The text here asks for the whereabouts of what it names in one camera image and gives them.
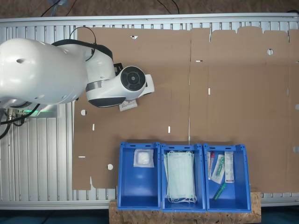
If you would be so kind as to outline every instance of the face mask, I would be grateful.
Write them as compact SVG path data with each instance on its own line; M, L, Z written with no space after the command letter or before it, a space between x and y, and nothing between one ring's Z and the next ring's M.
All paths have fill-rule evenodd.
M196 202L193 160L194 154L191 152L169 152L167 159L164 157L164 166L167 167L167 195L170 202Z

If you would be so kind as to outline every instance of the aluminum frame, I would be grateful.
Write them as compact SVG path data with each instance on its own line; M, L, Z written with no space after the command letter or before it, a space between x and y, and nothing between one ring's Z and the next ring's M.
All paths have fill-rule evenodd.
M297 14L186 14L147 16L42 17L0 20L0 44L21 37L53 43L78 26L111 28L265 30L299 28ZM72 35L77 38L77 31ZM26 119L0 141L0 209L107 209L115 189L72 190L74 103L58 106L58 118ZM262 193L262 206L298 205L299 193Z

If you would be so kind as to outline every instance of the black cable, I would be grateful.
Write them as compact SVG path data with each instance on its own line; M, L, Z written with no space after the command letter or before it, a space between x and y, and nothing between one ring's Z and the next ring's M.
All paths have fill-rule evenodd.
M59 2L60 2L60 0L58 0L57 2L55 2L50 8L48 8L48 9L41 15L41 17L42 17L43 15L45 15L50 9L52 9L53 6L57 5Z
M179 14L179 8L178 8L178 5L176 4L176 2L174 1L174 0L171 0L175 5L176 5L176 7L177 7L177 9L178 9L178 14Z
M287 11L287 13L297 13L297 14L299 14L299 11L298 10L290 10L290 11Z
M55 212L55 211L50 212L50 213L47 215L47 217L41 222L41 224L45 224L46 221L50 218L50 216L53 215L54 212Z
M162 6L164 6L164 8L166 8L165 5L162 4L162 2L160 2L159 0L157 0Z
M36 107L30 113L28 113L26 115L23 115L23 116L20 116L19 118L15 118L15 119L12 119L12 120L7 120L7 121L2 121L1 124L2 125L10 124L10 123L14 123L15 121L25 119L25 118L29 117L31 114L33 114L37 110L37 108L39 107L39 105L40 104L36 105Z
M5 131L3 132L3 134L0 135L0 140L3 139L3 137L8 133L9 129L10 129L10 124L7 125L7 127L6 127Z
M20 123L20 124L14 123L14 126L17 126L17 127L21 127L22 125L23 125L23 123Z
M89 29L90 31L92 31L92 29L90 29L89 27L77 27L77 28L75 28L75 29L71 32L71 34L70 34L70 38L69 38L69 39L71 39L71 35L73 34L73 32L74 32L76 29L79 29L79 28L87 28L87 29ZM97 45L97 38L95 37L95 34L94 34L93 31L92 31L92 33L93 33L93 36L94 36L94 43L93 43L93 44L96 46L96 45ZM91 58L93 57L94 52L95 52L95 48L92 50L92 55L90 56L90 58L88 58L87 60L85 60L86 62L87 62L89 59L91 59Z
M74 7L76 1L77 1L77 0L75 0L74 4L71 6L71 9ZM71 9L70 9L69 12L67 13L67 15L71 12ZM65 16L67 16L67 15L65 15Z

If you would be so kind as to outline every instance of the syringe package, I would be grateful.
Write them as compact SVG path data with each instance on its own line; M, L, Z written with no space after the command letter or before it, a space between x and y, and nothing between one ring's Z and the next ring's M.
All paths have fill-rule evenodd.
M221 184L225 171L224 155L219 154L216 166L212 175L212 181Z
M234 153L225 152L225 183L234 183Z

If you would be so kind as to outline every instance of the wooden board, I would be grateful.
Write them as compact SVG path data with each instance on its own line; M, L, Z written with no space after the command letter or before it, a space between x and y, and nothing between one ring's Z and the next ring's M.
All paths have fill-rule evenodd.
M251 192L251 213L227 213L227 212L162 212L141 210L118 210L117 202L111 201L109 205L110 224L242 224L260 223L261 193Z

